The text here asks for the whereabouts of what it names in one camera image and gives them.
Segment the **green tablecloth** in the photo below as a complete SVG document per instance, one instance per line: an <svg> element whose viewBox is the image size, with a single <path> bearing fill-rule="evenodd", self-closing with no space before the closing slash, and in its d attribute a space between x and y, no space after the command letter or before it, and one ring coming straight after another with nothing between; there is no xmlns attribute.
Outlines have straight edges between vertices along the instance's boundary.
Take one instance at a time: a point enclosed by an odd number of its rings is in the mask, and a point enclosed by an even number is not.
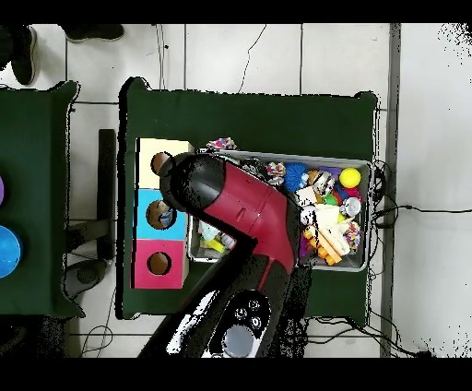
<svg viewBox="0 0 472 391"><path fill-rule="evenodd" d="M181 290L130 289L137 137L188 140L194 147L203 148L209 140L230 136L241 150L372 160L376 102L370 92L348 98L154 91L146 88L142 78L128 79L120 93L118 154L122 173L124 164L124 175L119 178L124 225L120 224L118 232L118 241L124 239L123 262L119 260L118 264L123 275L117 287L123 316L175 312L209 268L191 263ZM350 316L363 325L366 281L366 269L359 273L314 271L306 316Z"/></svg>
<svg viewBox="0 0 472 391"><path fill-rule="evenodd" d="M80 316L63 294L68 106L75 82L49 91L0 89L0 175L8 198L0 225L23 242L15 271L0 278L0 314Z"/></svg>

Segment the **orange toy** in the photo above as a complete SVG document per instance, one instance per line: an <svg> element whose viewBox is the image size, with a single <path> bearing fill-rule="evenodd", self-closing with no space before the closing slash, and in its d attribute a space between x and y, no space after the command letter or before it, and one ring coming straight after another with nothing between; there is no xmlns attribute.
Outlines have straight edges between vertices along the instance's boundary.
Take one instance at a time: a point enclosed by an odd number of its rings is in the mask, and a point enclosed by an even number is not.
<svg viewBox="0 0 472 391"><path fill-rule="evenodd" d="M303 231L303 236L305 239L309 240L311 247L318 249L318 256L324 259L329 266L341 262L341 256L339 256L333 246L329 244L326 238L319 231L316 235L318 237L318 241L316 241L316 237L313 235L315 230L316 229L314 226L310 226L305 231Z"/></svg>

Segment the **person's foot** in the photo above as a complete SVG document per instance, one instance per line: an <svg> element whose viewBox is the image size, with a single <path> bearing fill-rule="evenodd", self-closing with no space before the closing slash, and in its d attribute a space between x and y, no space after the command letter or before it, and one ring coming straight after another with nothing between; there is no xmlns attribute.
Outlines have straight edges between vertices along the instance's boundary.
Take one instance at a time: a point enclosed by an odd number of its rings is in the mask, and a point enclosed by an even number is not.
<svg viewBox="0 0 472 391"><path fill-rule="evenodd" d="M18 53L11 60L11 68L13 74L19 84L23 86L29 86L36 72L33 52L36 46L36 31L33 27L28 27L29 34L24 37L24 42Z"/></svg>
<svg viewBox="0 0 472 391"><path fill-rule="evenodd" d="M124 35L121 24L90 25L86 29L68 31L65 36L69 42L79 43L87 40L117 41Z"/></svg>

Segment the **colorful block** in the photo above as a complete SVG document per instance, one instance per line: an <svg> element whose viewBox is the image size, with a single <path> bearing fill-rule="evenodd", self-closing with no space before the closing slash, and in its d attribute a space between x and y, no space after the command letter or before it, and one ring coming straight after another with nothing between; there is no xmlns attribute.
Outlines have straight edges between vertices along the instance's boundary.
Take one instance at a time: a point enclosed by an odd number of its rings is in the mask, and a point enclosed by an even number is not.
<svg viewBox="0 0 472 391"><path fill-rule="evenodd" d="M137 191L137 239L161 239L165 241L183 241L186 236L187 215L177 211L177 219L166 230L156 230L151 227L146 219L149 205L162 199L159 190L139 189Z"/></svg>
<svg viewBox="0 0 472 391"><path fill-rule="evenodd" d="M157 138L139 138L139 188L159 189L159 177L151 170L151 161L160 152L172 156L183 152L192 152L194 148L188 141L166 140Z"/></svg>
<svg viewBox="0 0 472 391"><path fill-rule="evenodd" d="M133 243L136 248L132 253L130 281L133 289L180 289L187 277L187 215L178 211L175 222L165 230L153 228L148 223L146 215L151 203L162 200L162 194L159 191L159 177L151 168L154 156L161 152L168 152L175 156L193 150L194 148L186 141L155 138L139 138L136 141L135 165L138 164L138 166L135 170L135 186L137 186L137 198L134 200L133 214L133 216L135 212L137 214L137 221L134 221L136 237ZM163 275L153 274L148 268L149 257L159 252L165 253L171 259L170 268Z"/></svg>
<svg viewBox="0 0 472 391"><path fill-rule="evenodd" d="M155 253L165 253L171 260L171 267L166 274L155 275L148 267L148 259ZM184 241L137 240L132 267L134 268L134 286L131 288L146 290L179 290L183 286L183 276L187 275L188 262L185 262Z"/></svg>

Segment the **pink block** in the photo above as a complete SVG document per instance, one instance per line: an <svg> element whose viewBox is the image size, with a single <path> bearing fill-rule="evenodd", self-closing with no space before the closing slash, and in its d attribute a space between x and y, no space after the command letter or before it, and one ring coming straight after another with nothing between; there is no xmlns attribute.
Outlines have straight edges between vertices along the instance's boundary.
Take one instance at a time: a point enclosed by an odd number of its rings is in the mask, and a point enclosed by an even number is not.
<svg viewBox="0 0 472 391"><path fill-rule="evenodd" d="M171 269L157 276L148 269L148 259L154 253L162 252L171 258ZM161 241L141 239L136 241L135 289L179 290L183 286L184 241Z"/></svg>

